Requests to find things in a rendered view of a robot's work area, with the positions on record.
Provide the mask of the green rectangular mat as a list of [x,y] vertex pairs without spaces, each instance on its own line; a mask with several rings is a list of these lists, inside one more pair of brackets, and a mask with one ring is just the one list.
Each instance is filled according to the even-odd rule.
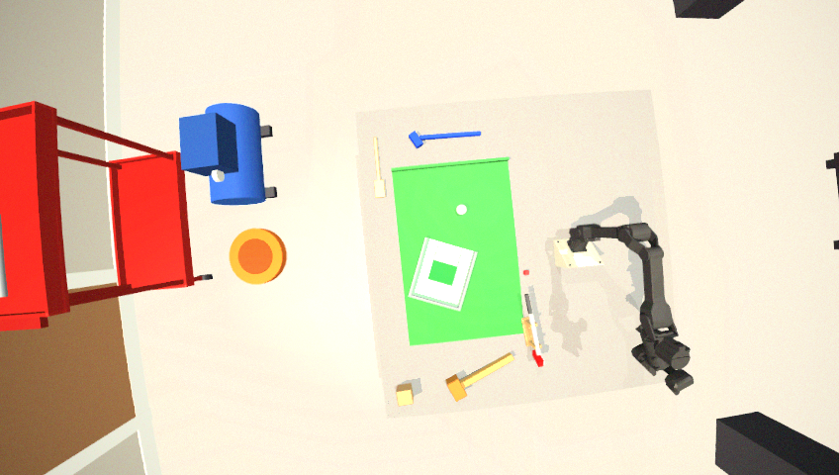
[[[392,175],[410,346],[524,333],[508,162]],[[424,238],[478,252],[461,311],[408,297]]]

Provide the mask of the small yellow block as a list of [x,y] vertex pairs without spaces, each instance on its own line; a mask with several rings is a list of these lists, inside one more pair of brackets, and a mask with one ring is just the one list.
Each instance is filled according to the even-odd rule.
[[412,384],[398,385],[397,398],[399,407],[412,404],[414,402]]

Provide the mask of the blue putter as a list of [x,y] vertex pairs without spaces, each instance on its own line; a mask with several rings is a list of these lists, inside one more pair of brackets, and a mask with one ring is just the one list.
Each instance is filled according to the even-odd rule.
[[433,139],[446,139],[446,138],[459,138],[459,137],[470,137],[470,136],[480,136],[480,132],[475,133],[450,133],[450,134],[438,134],[438,135],[425,135],[425,136],[418,136],[416,132],[412,132],[409,134],[410,140],[413,142],[415,147],[418,149],[423,145],[421,140],[433,140]]

